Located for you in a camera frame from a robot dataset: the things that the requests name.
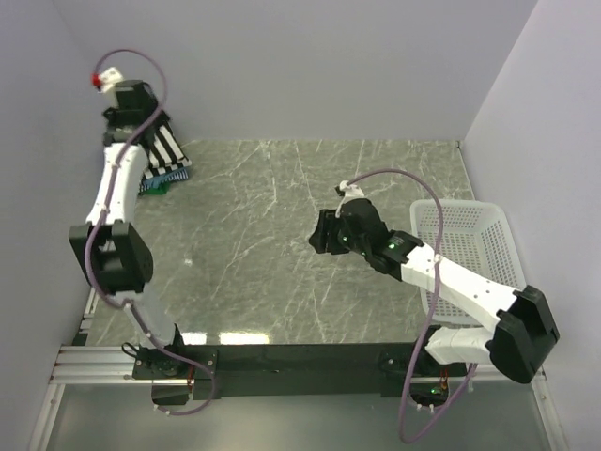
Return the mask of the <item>black white striped tank top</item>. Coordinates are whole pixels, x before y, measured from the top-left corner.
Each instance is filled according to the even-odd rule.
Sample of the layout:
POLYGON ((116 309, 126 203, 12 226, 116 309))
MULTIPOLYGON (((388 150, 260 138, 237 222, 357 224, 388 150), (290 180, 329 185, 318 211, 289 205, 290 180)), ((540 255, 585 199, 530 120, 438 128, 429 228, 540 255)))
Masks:
POLYGON ((142 180, 192 166, 169 123, 161 125, 155 133, 154 142, 147 148, 147 157, 148 166, 142 180))

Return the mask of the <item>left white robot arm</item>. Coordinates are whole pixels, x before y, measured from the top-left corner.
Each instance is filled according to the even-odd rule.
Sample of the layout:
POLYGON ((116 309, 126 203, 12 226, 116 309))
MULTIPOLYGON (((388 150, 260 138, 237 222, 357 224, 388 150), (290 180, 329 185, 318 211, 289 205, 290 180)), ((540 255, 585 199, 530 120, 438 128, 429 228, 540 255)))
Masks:
POLYGON ((114 105, 104 111, 104 166, 92 210, 69 230, 69 244, 86 280, 111 308, 121 311, 140 338, 122 349, 148 377, 174 378, 188 355, 177 325, 162 311, 150 285, 151 251, 134 227, 135 204, 148 166, 146 147, 166 116, 149 84, 115 83, 114 105))

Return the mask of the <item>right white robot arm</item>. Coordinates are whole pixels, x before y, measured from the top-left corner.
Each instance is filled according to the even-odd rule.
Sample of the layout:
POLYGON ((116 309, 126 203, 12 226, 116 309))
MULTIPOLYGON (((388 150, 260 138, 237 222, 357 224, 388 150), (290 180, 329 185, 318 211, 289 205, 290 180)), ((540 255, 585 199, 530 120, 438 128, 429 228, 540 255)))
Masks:
POLYGON ((499 284, 436 255, 409 233, 388 229, 366 198, 321 210, 309 243, 319 254, 361 255, 375 271, 438 294, 477 321, 475 328, 428 333, 411 354, 422 374, 448 364, 491 364, 509 380, 528 383, 560 339, 541 290, 499 284))

